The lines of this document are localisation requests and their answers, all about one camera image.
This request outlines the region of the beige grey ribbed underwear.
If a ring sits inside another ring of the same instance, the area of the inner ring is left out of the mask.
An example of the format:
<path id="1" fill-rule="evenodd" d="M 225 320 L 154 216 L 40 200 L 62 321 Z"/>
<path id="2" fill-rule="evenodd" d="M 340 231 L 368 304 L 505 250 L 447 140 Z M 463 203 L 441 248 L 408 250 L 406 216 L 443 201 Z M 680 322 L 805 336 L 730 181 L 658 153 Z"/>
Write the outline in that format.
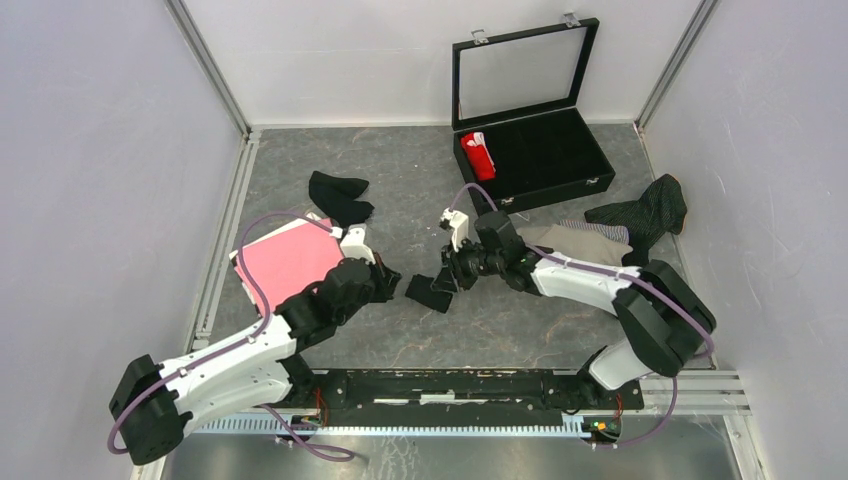
<path id="1" fill-rule="evenodd" d="M 611 241 L 599 233 L 567 228 L 561 223 L 520 227 L 517 232 L 527 243 L 598 264 L 622 266 L 623 257 L 633 251 L 629 244 Z"/>

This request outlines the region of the black underwear with beige band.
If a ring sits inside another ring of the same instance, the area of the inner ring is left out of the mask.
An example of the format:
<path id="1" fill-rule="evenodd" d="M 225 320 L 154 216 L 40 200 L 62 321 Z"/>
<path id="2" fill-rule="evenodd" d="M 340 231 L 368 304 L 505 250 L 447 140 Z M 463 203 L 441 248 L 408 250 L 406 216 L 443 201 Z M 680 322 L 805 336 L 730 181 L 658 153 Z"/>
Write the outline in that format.
<path id="1" fill-rule="evenodd" d="M 405 296 L 420 305 L 439 313 L 447 313 L 453 299 L 452 292 L 435 290 L 434 278 L 415 274 L 405 291 Z"/>

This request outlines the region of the red boxer briefs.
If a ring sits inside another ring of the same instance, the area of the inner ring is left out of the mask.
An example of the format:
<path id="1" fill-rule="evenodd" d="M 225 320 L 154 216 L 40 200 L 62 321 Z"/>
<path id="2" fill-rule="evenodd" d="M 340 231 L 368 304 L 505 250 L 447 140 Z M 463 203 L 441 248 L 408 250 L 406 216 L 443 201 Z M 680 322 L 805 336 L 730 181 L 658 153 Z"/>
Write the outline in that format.
<path id="1" fill-rule="evenodd" d="M 496 178 L 495 162 L 489 152 L 483 132 L 470 132 L 460 139 L 460 145 L 478 181 Z"/>

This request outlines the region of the black display case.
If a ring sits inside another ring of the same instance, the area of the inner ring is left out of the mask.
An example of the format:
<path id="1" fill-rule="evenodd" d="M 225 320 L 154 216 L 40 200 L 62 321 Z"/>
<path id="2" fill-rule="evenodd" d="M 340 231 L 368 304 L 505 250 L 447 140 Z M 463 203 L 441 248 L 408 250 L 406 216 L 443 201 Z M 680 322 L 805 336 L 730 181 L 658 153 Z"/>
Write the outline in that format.
<path id="1" fill-rule="evenodd" d="M 606 191 L 616 172 L 578 110 L 596 18 L 452 46 L 453 150 L 477 213 L 526 211 Z M 483 132 L 496 178 L 478 181 L 460 145 Z"/>

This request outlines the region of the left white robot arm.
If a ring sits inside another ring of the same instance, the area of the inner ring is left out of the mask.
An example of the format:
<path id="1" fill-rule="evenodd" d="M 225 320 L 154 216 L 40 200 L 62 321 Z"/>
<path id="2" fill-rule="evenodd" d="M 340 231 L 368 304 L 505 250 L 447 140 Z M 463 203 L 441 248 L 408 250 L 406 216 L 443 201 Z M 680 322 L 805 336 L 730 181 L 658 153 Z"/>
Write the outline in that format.
<path id="1" fill-rule="evenodd" d="M 108 450 L 145 465 L 219 418 L 281 401 L 306 405 L 314 381 L 302 351 L 331 338 L 362 307 L 391 300 L 400 279 L 380 260 L 345 258 L 269 317 L 205 349 L 132 360 L 108 404 Z"/>

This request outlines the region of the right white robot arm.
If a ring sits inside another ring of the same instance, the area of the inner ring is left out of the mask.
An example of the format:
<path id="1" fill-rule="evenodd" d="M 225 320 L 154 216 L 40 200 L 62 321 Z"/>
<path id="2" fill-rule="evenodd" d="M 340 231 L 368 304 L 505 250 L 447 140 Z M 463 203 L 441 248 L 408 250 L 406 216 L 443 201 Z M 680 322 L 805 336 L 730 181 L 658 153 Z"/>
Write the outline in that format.
<path id="1" fill-rule="evenodd" d="M 714 315 L 663 261 L 617 267 L 575 260 L 526 243 L 500 211 L 471 221 L 447 208 L 440 226 L 450 241 L 441 251 L 435 291 L 469 290 L 479 278 L 497 276 L 515 291 L 569 299 L 615 316 L 624 340 L 594 354 L 577 382 L 580 400 L 591 408 L 606 406 L 620 387 L 648 374 L 674 377 L 715 348 Z"/>

